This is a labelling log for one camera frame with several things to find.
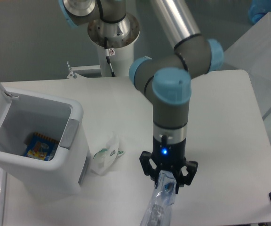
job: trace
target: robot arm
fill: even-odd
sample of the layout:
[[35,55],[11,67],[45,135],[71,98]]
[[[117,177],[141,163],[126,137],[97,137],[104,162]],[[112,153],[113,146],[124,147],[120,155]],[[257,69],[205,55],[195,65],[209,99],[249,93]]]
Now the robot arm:
[[[106,31],[115,31],[111,24],[123,26],[125,0],[59,1],[74,24],[100,18],[105,28],[110,26]],[[153,104],[153,151],[143,152],[140,161],[145,175],[155,183],[161,170],[171,171],[177,182],[177,194],[180,186],[191,184],[198,166],[185,158],[191,79],[221,67],[223,49],[216,40],[206,40],[200,34],[185,0],[151,0],[151,3],[174,54],[157,60],[140,58],[129,70],[135,88]],[[113,33],[108,33],[108,37],[116,36]],[[127,33],[128,29],[117,33],[118,38]],[[150,159],[156,169],[150,165]],[[184,166],[186,176],[181,171]]]

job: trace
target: snack package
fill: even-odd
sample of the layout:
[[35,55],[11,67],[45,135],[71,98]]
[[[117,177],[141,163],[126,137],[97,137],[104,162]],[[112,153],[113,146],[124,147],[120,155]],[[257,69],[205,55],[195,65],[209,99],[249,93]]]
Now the snack package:
[[58,141],[44,136],[40,133],[34,133],[31,143],[28,145],[25,157],[50,161],[53,159]]

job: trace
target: clear plastic bottle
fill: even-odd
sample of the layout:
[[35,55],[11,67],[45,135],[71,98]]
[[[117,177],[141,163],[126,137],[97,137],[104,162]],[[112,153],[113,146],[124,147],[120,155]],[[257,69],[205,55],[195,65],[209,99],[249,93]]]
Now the clear plastic bottle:
[[175,202],[176,196],[175,186],[173,174],[162,170],[140,226],[170,225],[171,205]]
[[271,12],[271,0],[253,0],[248,16],[255,24],[268,12]]

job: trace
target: gray robot arm segment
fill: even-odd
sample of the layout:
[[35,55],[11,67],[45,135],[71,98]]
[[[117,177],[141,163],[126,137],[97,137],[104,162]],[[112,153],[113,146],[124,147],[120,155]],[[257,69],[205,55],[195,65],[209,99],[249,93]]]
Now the gray robot arm segment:
[[71,26],[97,19],[117,23],[126,15],[126,0],[59,0],[59,5]]

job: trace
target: plastic bag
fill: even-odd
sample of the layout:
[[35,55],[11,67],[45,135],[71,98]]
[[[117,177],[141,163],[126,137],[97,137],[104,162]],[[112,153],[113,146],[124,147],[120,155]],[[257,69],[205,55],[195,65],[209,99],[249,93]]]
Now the plastic bag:
[[106,143],[105,148],[94,155],[91,169],[95,173],[98,175],[104,174],[115,159],[125,153],[124,151],[119,151],[119,143],[119,136],[113,133],[111,139]]

